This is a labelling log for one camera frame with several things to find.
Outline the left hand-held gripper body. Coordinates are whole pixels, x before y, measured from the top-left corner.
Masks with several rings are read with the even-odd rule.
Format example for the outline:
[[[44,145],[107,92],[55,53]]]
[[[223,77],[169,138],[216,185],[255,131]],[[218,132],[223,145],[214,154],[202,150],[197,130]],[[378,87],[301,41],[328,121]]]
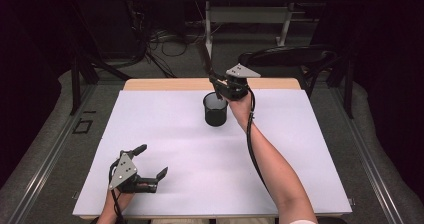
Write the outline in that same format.
[[[158,180],[155,178],[142,178],[133,163],[133,158],[138,153],[122,151],[120,157],[111,165],[112,173],[109,175],[108,189],[118,189],[121,193],[155,193]]]

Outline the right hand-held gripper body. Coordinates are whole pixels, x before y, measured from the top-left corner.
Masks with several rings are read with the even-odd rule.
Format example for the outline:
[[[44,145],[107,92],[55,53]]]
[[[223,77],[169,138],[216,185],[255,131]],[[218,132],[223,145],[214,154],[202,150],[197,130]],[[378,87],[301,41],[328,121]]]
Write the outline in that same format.
[[[260,78],[261,75],[242,64],[237,64],[234,67],[228,69],[223,77],[227,82],[225,98],[228,100],[236,101],[240,100],[248,94],[249,84],[247,79]]]

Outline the black chair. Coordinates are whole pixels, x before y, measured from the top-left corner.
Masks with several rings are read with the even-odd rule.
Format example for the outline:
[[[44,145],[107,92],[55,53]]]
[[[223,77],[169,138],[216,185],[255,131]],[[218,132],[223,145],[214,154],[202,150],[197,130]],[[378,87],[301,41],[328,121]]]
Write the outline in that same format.
[[[243,53],[238,62],[264,78],[295,78],[311,97],[319,74],[340,60],[329,45],[279,46]]]

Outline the person's right hand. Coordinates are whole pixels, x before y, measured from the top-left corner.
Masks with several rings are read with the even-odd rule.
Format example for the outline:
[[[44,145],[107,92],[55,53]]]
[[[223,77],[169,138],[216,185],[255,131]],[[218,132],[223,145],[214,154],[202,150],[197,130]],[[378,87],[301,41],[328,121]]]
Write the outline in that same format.
[[[237,101],[229,101],[230,109],[242,129],[246,129],[252,110],[252,97],[248,93],[245,97]]]

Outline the aluminium floor rail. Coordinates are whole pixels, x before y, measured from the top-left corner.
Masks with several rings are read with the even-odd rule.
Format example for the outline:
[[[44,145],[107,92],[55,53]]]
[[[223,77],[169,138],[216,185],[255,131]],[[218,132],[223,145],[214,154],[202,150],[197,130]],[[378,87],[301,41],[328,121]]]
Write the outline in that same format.
[[[353,143],[357,149],[361,165],[364,168],[374,195],[379,202],[388,224],[404,224],[394,200],[389,193],[387,185],[383,181],[355,121],[350,118],[344,109],[343,97],[340,91],[337,88],[330,88],[329,91],[344,120],[344,123],[348,126],[349,132],[353,137]]]
[[[73,210],[101,130],[102,114],[93,102],[97,93],[97,87],[87,86],[81,107],[71,115],[68,92],[62,92],[53,113],[0,190],[0,224],[87,223]],[[89,110],[97,113],[83,113]],[[79,119],[93,121],[87,134],[73,134]]]

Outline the white table mat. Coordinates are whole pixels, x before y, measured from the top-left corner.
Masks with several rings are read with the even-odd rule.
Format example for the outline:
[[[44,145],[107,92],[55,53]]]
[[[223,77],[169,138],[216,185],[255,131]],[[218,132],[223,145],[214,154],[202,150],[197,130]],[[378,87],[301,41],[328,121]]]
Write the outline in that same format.
[[[154,194],[137,195],[126,215],[156,217],[274,216],[276,207],[252,165],[234,116],[220,127],[204,120],[205,91],[122,91],[73,210],[100,214],[110,165],[120,151],[146,145],[134,163],[143,177],[167,172]],[[254,122],[292,165],[320,215],[351,207],[302,90],[257,89]]]

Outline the black mesh cup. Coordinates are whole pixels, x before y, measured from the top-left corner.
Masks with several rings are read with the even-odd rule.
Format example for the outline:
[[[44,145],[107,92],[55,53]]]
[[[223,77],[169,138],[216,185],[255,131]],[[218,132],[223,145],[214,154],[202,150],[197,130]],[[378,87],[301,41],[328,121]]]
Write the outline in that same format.
[[[203,98],[204,119],[212,127],[219,127],[227,120],[228,102],[217,96],[215,92],[208,93]]]

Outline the person's left hand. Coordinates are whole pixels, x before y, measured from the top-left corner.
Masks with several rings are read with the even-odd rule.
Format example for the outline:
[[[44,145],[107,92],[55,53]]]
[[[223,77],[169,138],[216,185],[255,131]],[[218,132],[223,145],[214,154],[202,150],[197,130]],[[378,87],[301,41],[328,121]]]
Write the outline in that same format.
[[[123,212],[134,197],[133,193],[121,193],[118,189],[107,192],[103,211],[105,213],[115,213],[117,210]]]

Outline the black metal stand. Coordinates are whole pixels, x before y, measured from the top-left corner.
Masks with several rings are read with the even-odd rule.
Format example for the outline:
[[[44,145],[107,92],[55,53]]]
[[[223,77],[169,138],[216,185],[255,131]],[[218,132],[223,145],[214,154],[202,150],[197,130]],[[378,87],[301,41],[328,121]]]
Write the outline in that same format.
[[[353,118],[352,113],[352,93],[353,93],[354,62],[346,58],[338,58],[333,69],[327,78],[329,87],[339,87],[343,85],[343,109],[349,118]]]
[[[70,114],[74,115],[82,105],[80,77],[89,84],[96,85],[100,78],[95,72],[95,68],[99,67],[108,73],[118,77],[123,81],[130,79],[130,76],[115,69],[104,61],[95,58],[89,54],[76,56],[71,64],[71,84],[72,84],[72,109]]]

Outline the black tape square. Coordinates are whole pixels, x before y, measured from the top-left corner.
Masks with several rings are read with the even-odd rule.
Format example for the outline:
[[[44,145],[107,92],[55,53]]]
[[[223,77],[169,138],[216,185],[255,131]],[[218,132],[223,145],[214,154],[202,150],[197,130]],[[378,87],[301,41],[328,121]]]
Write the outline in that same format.
[[[73,134],[87,134],[90,131],[92,124],[92,120],[79,119],[73,129]]]

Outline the white-framed wooden desk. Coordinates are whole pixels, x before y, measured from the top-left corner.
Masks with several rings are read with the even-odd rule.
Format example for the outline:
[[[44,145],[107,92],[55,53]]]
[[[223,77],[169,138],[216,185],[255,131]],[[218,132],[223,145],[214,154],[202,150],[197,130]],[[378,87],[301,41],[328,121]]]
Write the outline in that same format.
[[[294,3],[278,7],[216,7],[205,2],[205,41],[209,55],[212,55],[211,24],[215,23],[280,23],[283,25],[280,36],[276,38],[278,46],[285,44]]]

